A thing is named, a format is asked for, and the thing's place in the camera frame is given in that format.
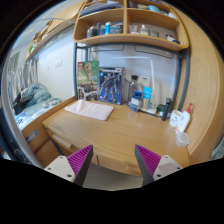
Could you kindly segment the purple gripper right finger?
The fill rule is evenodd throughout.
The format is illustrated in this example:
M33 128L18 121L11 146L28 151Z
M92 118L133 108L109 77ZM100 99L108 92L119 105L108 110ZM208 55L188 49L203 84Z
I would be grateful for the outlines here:
M143 185L148 185L182 169L182 166L169 155L159 156L140 145L135 145L134 154L143 177Z

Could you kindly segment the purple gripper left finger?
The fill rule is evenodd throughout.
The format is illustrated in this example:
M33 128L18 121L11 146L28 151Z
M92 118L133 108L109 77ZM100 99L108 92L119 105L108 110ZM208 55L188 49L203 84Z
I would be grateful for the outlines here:
M45 171L82 186L93 156L93 146L89 145L69 156L58 156Z

